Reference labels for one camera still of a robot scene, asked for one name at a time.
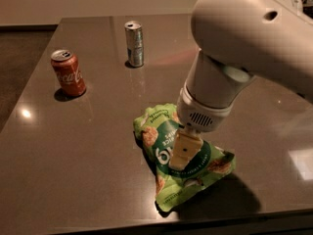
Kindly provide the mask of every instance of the green logo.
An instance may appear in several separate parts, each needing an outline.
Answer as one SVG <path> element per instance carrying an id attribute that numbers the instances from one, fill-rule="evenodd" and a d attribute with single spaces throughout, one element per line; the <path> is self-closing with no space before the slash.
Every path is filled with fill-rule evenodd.
<path id="1" fill-rule="evenodd" d="M 156 153 L 156 166 L 165 174 L 187 178 L 197 174 L 207 166 L 211 150 L 209 145 L 204 141 L 201 150 L 188 163 L 184 170 L 178 171 L 168 167 L 177 128 L 178 123 L 173 120 L 165 121 L 157 128 L 158 137 L 153 146 L 153 150 Z"/>

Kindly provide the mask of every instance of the wall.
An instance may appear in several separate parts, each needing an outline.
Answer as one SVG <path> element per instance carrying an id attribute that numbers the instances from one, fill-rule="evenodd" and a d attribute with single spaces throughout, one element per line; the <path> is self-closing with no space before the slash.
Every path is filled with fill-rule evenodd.
<path id="1" fill-rule="evenodd" d="M 197 0 L 0 0 L 0 25 L 57 24 L 61 18 L 190 13 Z"/>

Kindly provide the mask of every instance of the can lid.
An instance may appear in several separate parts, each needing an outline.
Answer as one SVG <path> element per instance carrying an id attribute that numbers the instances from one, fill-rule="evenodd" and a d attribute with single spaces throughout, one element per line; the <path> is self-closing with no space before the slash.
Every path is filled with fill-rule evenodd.
<path id="1" fill-rule="evenodd" d="M 126 29 L 136 30 L 141 28 L 141 24 L 138 21 L 130 21 L 125 24 Z"/>
<path id="2" fill-rule="evenodd" d="M 54 61 L 65 61 L 67 59 L 70 59 L 72 57 L 72 54 L 69 50 L 57 50 L 51 55 L 51 59 Z"/>

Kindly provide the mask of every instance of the coca-cola can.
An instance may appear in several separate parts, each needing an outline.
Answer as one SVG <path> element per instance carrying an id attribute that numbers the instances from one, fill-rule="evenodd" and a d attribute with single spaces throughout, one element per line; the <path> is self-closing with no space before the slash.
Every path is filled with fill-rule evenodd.
<path id="1" fill-rule="evenodd" d="M 57 50 L 51 55 L 51 65 L 65 94 L 77 97 L 86 91 L 76 55 L 69 50 Z"/>
<path id="2" fill-rule="evenodd" d="M 143 29 L 138 21 L 125 24 L 128 62 L 132 67 L 141 67 L 144 64 Z"/>

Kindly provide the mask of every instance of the green chip bag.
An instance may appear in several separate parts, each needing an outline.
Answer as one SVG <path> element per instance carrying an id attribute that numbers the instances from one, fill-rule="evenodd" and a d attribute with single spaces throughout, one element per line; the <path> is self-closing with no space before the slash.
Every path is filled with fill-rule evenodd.
<path id="1" fill-rule="evenodd" d="M 179 127 L 173 104 L 147 108 L 134 120 L 135 136 L 143 142 L 149 160 L 156 165 L 156 203 L 164 212 L 186 202 L 235 168 L 234 154 L 206 141 L 184 170 L 170 168 L 168 163 Z"/>

